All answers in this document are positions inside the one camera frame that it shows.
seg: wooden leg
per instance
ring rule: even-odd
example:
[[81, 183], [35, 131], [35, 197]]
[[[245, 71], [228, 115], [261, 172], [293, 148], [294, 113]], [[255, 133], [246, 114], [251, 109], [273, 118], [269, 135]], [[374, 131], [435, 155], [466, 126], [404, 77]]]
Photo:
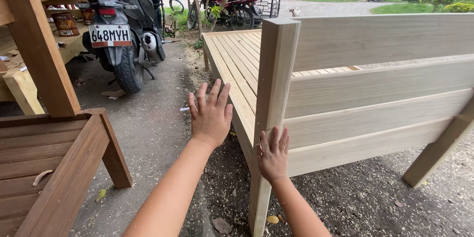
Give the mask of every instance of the wooden leg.
[[3, 80], [25, 115], [44, 113], [38, 101], [38, 90], [28, 70], [11, 70], [3, 76]]
[[252, 237], [262, 237], [264, 235], [271, 192], [272, 186], [269, 182], [258, 171], [252, 173], [248, 204], [248, 225]]
[[451, 153], [463, 136], [474, 126], [474, 98], [451, 122], [438, 140], [428, 144], [403, 175], [403, 179], [414, 188], [419, 187], [428, 176]]

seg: chair leg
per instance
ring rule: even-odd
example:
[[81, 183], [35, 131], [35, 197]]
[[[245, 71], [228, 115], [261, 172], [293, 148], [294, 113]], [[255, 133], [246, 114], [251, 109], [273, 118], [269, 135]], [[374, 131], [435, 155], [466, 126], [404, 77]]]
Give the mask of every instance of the chair leg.
[[271, 192], [272, 186], [262, 177], [258, 170], [252, 173], [248, 204], [248, 225], [252, 237], [262, 237], [264, 235]]

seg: muffler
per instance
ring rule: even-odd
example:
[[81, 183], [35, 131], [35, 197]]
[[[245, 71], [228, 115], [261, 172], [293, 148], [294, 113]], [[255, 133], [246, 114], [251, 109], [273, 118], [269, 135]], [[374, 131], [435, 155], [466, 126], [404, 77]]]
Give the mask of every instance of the muffler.
[[150, 64], [158, 64], [162, 61], [157, 50], [157, 37], [151, 32], [145, 32], [142, 35], [142, 47], [148, 55]]

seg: tire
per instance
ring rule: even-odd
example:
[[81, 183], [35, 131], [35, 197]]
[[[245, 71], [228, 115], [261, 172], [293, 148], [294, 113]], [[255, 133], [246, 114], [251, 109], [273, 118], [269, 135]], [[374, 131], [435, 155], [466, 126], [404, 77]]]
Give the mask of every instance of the tire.
[[198, 23], [198, 14], [196, 10], [196, 4], [191, 4], [191, 9], [188, 12], [188, 30], [196, 28], [196, 24]]
[[254, 15], [245, 6], [237, 6], [234, 14], [230, 16], [230, 28], [232, 30], [247, 30], [254, 28]]
[[134, 54], [128, 46], [122, 47], [120, 64], [114, 66], [117, 83], [130, 94], [136, 94], [143, 89], [143, 67], [133, 63]]

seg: dog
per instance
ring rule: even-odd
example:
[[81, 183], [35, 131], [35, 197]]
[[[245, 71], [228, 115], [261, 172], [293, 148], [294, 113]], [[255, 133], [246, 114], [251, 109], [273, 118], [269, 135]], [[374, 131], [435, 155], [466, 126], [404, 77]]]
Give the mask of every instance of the dog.
[[293, 14], [293, 17], [299, 17], [299, 15], [301, 14], [299, 7], [297, 7], [296, 9], [290, 8], [290, 12]]

